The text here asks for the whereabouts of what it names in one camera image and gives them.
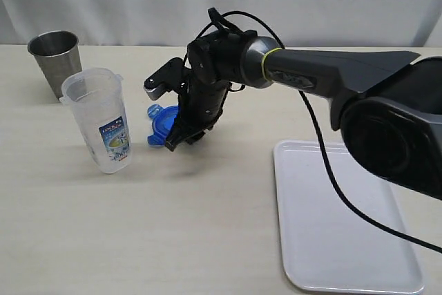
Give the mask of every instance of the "plastic pitcher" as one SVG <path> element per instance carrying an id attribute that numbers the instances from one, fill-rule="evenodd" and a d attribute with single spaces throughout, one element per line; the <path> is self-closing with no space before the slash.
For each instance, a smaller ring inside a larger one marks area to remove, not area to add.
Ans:
<path id="1" fill-rule="evenodd" d="M 104 173 L 131 162 L 131 139 L 122 96 L 122 77 L 105 68 L 70 76 L 60 101 L 69 105 L 90 155 Z"/>

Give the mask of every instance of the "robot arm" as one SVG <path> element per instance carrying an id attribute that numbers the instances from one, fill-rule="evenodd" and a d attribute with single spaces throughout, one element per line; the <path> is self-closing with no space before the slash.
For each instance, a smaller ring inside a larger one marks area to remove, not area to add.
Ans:
<path id="1" fill-rule="evenodd" d="M 213 128 L 232 82 L 254 88 L 275 82 L 326 98 L 331 127 L 369 172 L 442 200 L 441 58 L 411 64 L 419 54 L 285 50 L 211 11 L 217 29 L 188 45 L 191 68 L 174 58 L 144 82 L 153 100 L 178 94 L 169 150 Z"/>

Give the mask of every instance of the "pitcher label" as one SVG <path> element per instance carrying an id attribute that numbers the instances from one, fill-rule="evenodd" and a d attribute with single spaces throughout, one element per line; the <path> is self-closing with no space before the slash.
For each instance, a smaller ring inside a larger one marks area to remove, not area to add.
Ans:
<path id="1" fill-rule="evenodd" d="M 127 157 L 130 147 L 122 117 L 101 126 L 99 132 L 110 160 L 119 162 Z"/>

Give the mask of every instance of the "black cable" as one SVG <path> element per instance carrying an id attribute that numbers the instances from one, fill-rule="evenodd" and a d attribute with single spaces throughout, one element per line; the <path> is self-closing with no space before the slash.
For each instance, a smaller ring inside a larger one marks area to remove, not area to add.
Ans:
<path id="1" fill-rule="evenodd" d="M 222 16 L 223 17 L 228 17 L 230 15 L 243 15 L 245 17 L 249 17 L 249 18 L 257 21 L 278 42 L 278 44 L 280 45 L 281 48 L 285 48 L 283 42 L 279 39 L 277 34 L 264 21 L 262 21 L 261 19 L 257 18 L 256 16 L 254 16 L 252 14 L 249 14 L 249 13 L 243 12 L 243 11 L 239 11 L 239 10 L 234 10 L 234 11 L 231 11 L 231 12 L 226 12 Z M 205 30 L 207 30 L 210 27 L 210 25 L 211 24 L 209 24 L 205 28 Z M 313 122 L 313 127 L 315 129 L 316 136 L 318 138 L 319 148 L 320 148 L 321 155 L 323 157 L 323 162 L 324 162 L 325 170 L 327 171 L 327 175 L 329 176 L 331 185 L 333 186 L 335 192 L 338 194 L 340 200 L 342 200 L 343 203 L 350 210 L 353 211 L 353 213 L 355 213 L 358 217 L 362 218 L 363 220 L 365 220 L 369 224 L 371 224 L 371 225 L 373 225 L 373 226 L 375 226 L 375 227 L 377 227 L 377 228 L 379 228 L 379 229 L 381 229 L 381 230 L 383 230 L 383 231 L 385 231 L 385 232 L 387 232 L 389 234 L 397 236 L 398 238 L 402 238 L 403 240 L 406 240 L 406 241 L 409 241 L 409 242 L 413 242 L 414 244 L 420 245 L 420 246 L 422 246 L 424 248 L 427 248 L 427 249 L 430 249 L 430 250 L 434 250 L 434 251 L 439 252 L 440 254 L 442 254 L 442 247 L 438 247 L 437 245 L 433 245 L 432 243 L 425 242 L 425 241 L 420 240 L 418 238 L 415 238 L 413 236 L 410 236 L 410 235 L 404 234 L 404 233 L 402 233 L 400 231 L 397 231 L 395 229 L 389 228 L 388 226 L 385 226 L 384 224 L 381 224 L 380 222 L 376 221 L 375 219 L 372 219 L 369 216 L 367 216 L 365 213 L 363 213 L 360 209 L 355 207 L 348 200 L 347 196 L 345 196 L 345 194 L 343 193 L 343 191 L 339 187 L 338 181 L 336 181 L 336 178 L 334 177 L 332 166 L 330 165 L 330 161 L 329 161 L 329 158 L 328 158 L 328 155 L 327 155 L 327 150 L 325 148 L 323 134 L 321 132 L 318 120 L 316 119 L 316 115 L 315 115 L 315 112 L 313 110 L 313 107 L 311 106 L 310 101 L 308 100 L 308 98 L 305 95 L 305 93 L 303 93 L 302 91 L 299 91 L 299 94 L 300 94 L 300 96 L 301 96 L 305 106 L 307 107 L 307 110 L 309 111 L 310 118 L 311 118 L 311 121 Z"/>

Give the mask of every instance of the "plastic tray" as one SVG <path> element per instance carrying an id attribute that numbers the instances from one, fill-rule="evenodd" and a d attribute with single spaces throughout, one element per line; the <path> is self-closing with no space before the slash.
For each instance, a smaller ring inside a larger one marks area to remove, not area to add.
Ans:
<path id="1" fill-rule="evenodd" d="M 368 173 L 343 144 L 328 144 L 345 195 L 372 218 L 405 226 L 389 182 Z M 301 289 L 357 294 L 420 294 L 412 245 L 353 214 L 327 177 L 316 142 L 283 141 L 274 152 L 282 261 Z"/>

